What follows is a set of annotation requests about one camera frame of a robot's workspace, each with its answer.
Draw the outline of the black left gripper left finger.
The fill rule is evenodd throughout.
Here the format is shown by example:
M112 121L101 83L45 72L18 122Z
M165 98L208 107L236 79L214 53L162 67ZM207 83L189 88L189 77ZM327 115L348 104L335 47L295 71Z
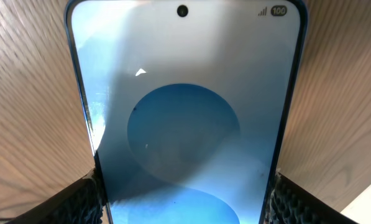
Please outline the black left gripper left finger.
M8 224L101 224L106 205L96 169Z

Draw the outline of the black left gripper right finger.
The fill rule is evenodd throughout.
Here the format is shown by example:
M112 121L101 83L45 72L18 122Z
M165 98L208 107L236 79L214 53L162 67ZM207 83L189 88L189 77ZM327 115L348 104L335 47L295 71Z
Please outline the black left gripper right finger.
M356 224L279 172L266 202L264 223Z

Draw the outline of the blue Galaxy smartphone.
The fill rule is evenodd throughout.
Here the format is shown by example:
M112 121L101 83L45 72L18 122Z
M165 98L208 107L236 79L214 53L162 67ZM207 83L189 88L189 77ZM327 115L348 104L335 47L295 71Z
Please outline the blue Galaxy smartphone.
M263 223L303 1L69 1L109 223Z

